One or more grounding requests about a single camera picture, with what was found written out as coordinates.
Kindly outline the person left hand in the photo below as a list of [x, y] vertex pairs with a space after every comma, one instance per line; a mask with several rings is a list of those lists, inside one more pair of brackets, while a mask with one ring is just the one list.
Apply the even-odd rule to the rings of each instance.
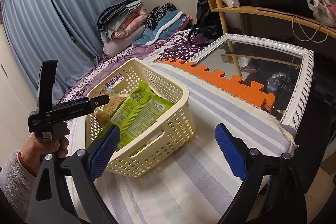
[[18, 153], [18, 159], [21, 165], [33, 176], [37, 176], [42, 156], [49, 153], [56, 153], [58, 157], [65, 157], [68, 153], [69, 141], [66, 138], [70, 130], [65, 122], [60, 124], [60, 134], [62, 138], [48, 141], [39, 141], [32, 133], [27, 143]]

